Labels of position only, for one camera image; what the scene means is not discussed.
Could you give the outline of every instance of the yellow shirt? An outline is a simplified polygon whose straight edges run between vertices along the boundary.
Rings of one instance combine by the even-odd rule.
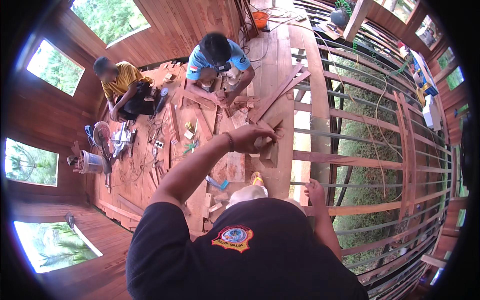
[[[152,79],[143,76],[140,71],[127,61],[121,61],[115,64],[119,69],[119,74],[114,82],[102,82],[105,97],[112,98],[113,93],[123,96],[131,84],[136,84],[139,81],[152,83]]]

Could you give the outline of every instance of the black t-shirt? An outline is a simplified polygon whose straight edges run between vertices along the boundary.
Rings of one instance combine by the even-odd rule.
[[[177,206],[148,206],[126,274],[134,299],[368,299],[305,215],[273,198],[235,204],[195,242]]]

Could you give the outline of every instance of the orange bucket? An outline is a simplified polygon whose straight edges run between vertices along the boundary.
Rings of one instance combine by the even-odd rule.
[[[252,12],[255,25],[258,29],[264,29],[270,16],[266,12]]]

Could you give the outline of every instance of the worker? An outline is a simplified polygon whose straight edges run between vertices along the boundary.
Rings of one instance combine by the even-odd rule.
[[[211,87],[219,73],[234,87],[233,91],[226,92],[226,97],[217,97],[215,91],[207,92],[200,87]],[[239,45],[214,32],[205,35],[190,54],[185,89],[227,108],[254,76],[255,71]]]
[[[132,120],[134,123],[138,115],[154,114],[159,99],[144,101],[146,96],[150,96],[153,80],[143,76],[131,63],[121,61],[115,64],[102,56],[95,61],[93,69],[102,82],[113,121]],[[113,101],[115,94],[118,96],[116,102]]]
[[[341,262],[324,189],[316,180],[306,184],[314,230],[297,202],[269,198],[255,172],[253,185],[233,193],[213,228],[191,241],[181,209],[185,201],[227,152],[258,153],[259,137],[276,141],[274,133],[256,125],[220,134],[162,179],[128,250],[127,289],[133,299],[368,299]],[[189,201],[200,213],[195,203],[204,199]]]

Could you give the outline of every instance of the window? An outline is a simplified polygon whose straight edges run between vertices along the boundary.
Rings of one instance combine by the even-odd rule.
[[[7,138],[5,176],[9,179],[57,186],[59,155]]]
[[[453,54],[453,51],[450,47],[445,50],[445,52],[437,59],[438,64],[440,65],[440,69],[445,69],[449,63],[453,61],[455,58],[455,55]],[[457,67],[453,72],[450,73],[450,75],[447,76],[446,78],[448,88],[450,90],[453,90],[457,86],[459,86],[463,81],[463,74],[462,70],[460,67]]]
[[[45,273],[85,262],[103,254],[67,222],[13,222],[35,272]]]
[[[423,19],[416,34],[422,42],[427,45],[427,47],[433,45],[442,36],[442,33],[438,30],[437,26],[428,15]]]
[[[415,3],[417,3],[415,0],[375,0],[375,2],[391,11],[404,23],[407,22],[408,16],[410,16],[415,7]]]
[[[47,40],[40,43],[27,66],[33,75],[70,96],[75,93],[84,69],[61,54]]]
[[[70,9],[107,45],[148,25],[133,0],[74,0]]]

